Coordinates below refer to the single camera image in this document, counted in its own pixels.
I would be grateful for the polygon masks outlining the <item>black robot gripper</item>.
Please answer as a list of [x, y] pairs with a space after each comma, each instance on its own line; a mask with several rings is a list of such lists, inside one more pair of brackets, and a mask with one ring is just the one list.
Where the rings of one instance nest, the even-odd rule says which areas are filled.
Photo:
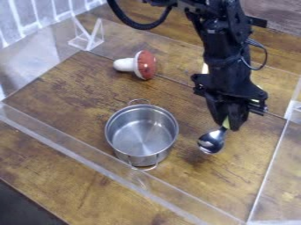
[[228, 126], [238, 131], [247, 121], [247, 103], [251, 99], [266, 104], [267, 93], [251, 82], [251, 70], [240, 56], [227, 58], [203, 57], [208, 73], [193, 74], [193, 93], [206, 99], [210, 115], [222, 125], [228, 117]]

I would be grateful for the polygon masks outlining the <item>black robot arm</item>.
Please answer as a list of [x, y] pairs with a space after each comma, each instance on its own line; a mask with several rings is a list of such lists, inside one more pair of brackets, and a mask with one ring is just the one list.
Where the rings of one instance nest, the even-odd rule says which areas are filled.
[[236, 131], [250, 113], [266, 110], [267, 93], [252, 84], [250, 47], [260, 44], [248, 38], [255, 21], [239, 0], [143, 0], [159, 7], [179, 7], [203, 43], [206, 74], [193, 74], [193, 93], [207, 102], [212, 120]]

